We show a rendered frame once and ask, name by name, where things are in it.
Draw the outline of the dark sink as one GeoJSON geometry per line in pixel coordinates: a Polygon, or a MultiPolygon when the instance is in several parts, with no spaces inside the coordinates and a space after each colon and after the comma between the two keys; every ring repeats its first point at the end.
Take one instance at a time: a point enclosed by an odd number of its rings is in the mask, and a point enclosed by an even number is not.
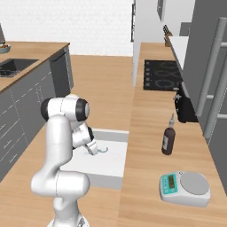
{"type": "Polygon", "coordinates": [[[36,62],[36,59],[7,59],[0,63],[0,77],[12,78],[36,62]]]}

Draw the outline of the black hob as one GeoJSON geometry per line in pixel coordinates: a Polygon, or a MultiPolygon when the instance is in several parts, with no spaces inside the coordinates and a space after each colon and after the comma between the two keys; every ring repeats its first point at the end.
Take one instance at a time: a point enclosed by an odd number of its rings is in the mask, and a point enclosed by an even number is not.
{"type": "Polygon", "coordinates": [[[173,60],[150,60],[144,63],[144,89],[175,91],[183,81],[173,60]]]}

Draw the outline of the black toaster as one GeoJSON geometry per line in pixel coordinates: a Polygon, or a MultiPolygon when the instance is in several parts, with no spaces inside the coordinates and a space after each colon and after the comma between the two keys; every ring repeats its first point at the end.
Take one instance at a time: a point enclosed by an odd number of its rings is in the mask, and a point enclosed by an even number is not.
{"type": "Polygon", "coordinates": [[[181,123],[198,122],[198,118],[195,115],[192,102],[188,97],[186,97],[182,87],[178,88],[174,100],[177,119],[181,123]]]}

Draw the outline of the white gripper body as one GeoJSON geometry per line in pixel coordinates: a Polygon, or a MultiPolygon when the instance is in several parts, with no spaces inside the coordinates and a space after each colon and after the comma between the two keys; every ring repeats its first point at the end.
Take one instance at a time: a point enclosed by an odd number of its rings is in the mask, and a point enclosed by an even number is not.
{"type": "Polygon", "coordinates": [[[87,149],[90,155],[96,155],[98,153],[98,146],[95,139],[86,144],[85,148],[87,149]]]}

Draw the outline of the dark brown sauce bottle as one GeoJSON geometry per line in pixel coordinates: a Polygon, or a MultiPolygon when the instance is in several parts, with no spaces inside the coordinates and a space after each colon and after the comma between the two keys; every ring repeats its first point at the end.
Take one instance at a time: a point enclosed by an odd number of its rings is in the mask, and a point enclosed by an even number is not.
{"type": "Polygon", "coordinates": [[[176,132],[174,130],[175,119],[174,116],[171,116],[169,120],[168,127],[165,129],[162,139],[162,148],[161,151],[165,155],[170,155],[173,150],[173,145],[175,142],[176,132]]]}

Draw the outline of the white teal kitchen scale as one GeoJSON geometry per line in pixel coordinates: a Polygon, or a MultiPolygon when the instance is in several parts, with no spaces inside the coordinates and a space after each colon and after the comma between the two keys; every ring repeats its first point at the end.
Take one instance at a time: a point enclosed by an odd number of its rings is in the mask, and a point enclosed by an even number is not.
{"type": "Polygon", "coordinates": [[[204,175],[197,172],[175,171],[160,177],[160,198],[169,203],[206,207],[211,190],[204,175]]]}

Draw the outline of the wooden knife block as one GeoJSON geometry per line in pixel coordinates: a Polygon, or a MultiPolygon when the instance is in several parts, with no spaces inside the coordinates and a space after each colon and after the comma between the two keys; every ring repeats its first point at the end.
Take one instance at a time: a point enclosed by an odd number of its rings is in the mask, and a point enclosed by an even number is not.
{"type": "Polygon", "coordinates": [[[167,25],[163,26],[163,31],[164,31],[165,46],[169,47],[170,46],[169,38],[172,36],[172,33],[168,30],[168,26],[167,25]]]}

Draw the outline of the grey island cupboards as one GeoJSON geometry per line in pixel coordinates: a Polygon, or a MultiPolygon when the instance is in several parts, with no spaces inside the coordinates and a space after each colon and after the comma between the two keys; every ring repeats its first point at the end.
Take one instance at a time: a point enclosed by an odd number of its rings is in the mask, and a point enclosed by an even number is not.
{"type": "Polygon", "coordinates": [[[43,127],[42,102],[55,96],[49,61],[0,95],[0,183],[43,127]]]}

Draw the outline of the dark grey dishwasher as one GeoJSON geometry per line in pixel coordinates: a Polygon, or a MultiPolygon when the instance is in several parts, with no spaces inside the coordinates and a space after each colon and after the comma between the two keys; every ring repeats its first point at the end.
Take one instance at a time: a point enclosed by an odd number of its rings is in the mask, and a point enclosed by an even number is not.
{"type": "Polygon", "coordinates": [[[51,74],[56,96],[63,98],[74,87],[69,49],[65,47],[50,58],[51,74]]]}

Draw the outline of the white open drawer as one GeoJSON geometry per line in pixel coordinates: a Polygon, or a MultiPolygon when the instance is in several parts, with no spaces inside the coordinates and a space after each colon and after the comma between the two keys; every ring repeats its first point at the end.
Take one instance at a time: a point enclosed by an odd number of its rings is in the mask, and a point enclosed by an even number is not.
{"type": "Polygon", "coordinates": [[[79,171],[90,179],[90,185],[120,190],[128,148],[129,132],[123,130],[93,129],[98,149],[107,153],[90,155],[84,147],[73,151],[73,158],[62,170],[79,171]]]}

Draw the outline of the white range hood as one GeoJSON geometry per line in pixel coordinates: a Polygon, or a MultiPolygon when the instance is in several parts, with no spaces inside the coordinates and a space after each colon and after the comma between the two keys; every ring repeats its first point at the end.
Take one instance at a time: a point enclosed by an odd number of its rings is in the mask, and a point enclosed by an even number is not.
{"type": "Polygon", "coordinates": [[[186,56],[188,40],[188,36],[171,36],[169,38],[170,47],[180,72],[183,72],[184,70],[184,60],[186,56]]]}

